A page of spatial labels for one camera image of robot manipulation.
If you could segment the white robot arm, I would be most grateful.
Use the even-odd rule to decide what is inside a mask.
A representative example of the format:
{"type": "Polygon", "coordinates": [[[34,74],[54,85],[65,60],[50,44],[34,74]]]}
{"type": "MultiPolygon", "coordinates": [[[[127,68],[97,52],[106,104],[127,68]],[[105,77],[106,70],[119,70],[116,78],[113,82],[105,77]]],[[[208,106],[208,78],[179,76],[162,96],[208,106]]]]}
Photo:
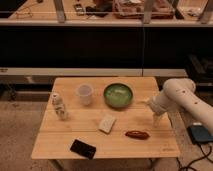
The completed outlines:
{"type": "Polygon", "coordinates": [[[157,127],[162,115],[176,104],[183,107],[213,135],[213,107],[195,95],[196,84],[188,78],[173,78],[164,82],[162,90],[143,101],[153,112],[153,126],[157,127]]]}

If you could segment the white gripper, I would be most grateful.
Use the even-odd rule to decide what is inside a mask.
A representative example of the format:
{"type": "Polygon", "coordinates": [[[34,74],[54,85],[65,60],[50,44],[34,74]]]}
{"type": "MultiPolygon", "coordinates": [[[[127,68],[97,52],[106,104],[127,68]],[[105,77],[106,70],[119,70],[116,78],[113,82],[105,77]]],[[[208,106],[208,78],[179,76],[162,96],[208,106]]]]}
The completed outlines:
{"type": "Polygon", "coordinates": [[[165,95],[164,92],[160,92],[149,100],[138,101],[138,104],[149,105],[151,110],[155,113],[153,114],[153,126],[158,127],[162,119],[162,114],[168,110],[172,104],[172,101],[165,95]]]}

